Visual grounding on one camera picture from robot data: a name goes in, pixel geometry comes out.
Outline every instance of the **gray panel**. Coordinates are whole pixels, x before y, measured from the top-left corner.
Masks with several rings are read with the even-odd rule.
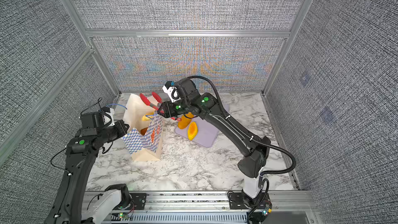
[[[159,91],[166,81],[190,75],[211,79],[219,91],[258,91],[283,38],[95,37],[122,91]],[[195,81],[200,90],[208,83]]]
[[[398,4],[314,0],[268,94],[325,223],[398,222]]]
[[[302,0],[73,0],[87,28],[289,30]]]
[[[80,111],[103,98],[112,103],[114,95],[93,58],[77,71],[47,108],[26,137],[0,168],[0,220],[2,223],[42,223],[55,199],[62,171],[50,159],[62,150],[81,127]],[[54,164],[65,163],[61,153]],[[15,212],[23,210],[23,217]]]
[[[59,0],[1,0],[0,142],[86,45]]]

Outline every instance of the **checkered paper bag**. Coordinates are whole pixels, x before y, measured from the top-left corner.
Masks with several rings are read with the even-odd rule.
[[[122,137],[127,151],[134,154],[145,148],[156,153],[162,135],[162,124],[162,116],[155,113],[144,136],[141,135],[139,130],[132,128],[129,133]]]

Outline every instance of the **purple tray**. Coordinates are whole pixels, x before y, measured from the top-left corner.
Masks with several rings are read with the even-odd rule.
[[[228,112],[229,105],[225,104],[224,108]],[[201,146],[207,147],[207,148],[211,147],[214,143],[214,140],[216,140],[219,130],[212,124],[201,119],[200,117],[192,119],[191,123],[192,122],[196,122],[196,125],[198,126],[198,134],[193,138],[192,141]],[[180,128],[178,128],[178,126],[176,126],[174,131],[178,135],[188,139],[188,128],[189,128],[189,125],[184,129],[180,129]]]

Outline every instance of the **marble table surface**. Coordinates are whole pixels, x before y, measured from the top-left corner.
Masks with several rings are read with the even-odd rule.
[[[278,145],[258,93],[221,93],[222,102],[230,105],[229,113],[256,135],[267,136]],[[123,94],[119,104],[126,104]],[[115,119],[123,117],[117,107]],[[177,123],[164,120],[163,150],[160,161],[134,162],[123,141],[117,140],[107,154],[100,154],[91,170],[87,191],[103,191],[117,183],[126,183],[130,191],[241,190],[243,177],[237,167],[242,154],[221,132],[214,144],[205,148],[174,132]],[[286,169],[281,153],[272,150],[266,169]],[[288,174],[267,175],[270,190],[293,190]]]

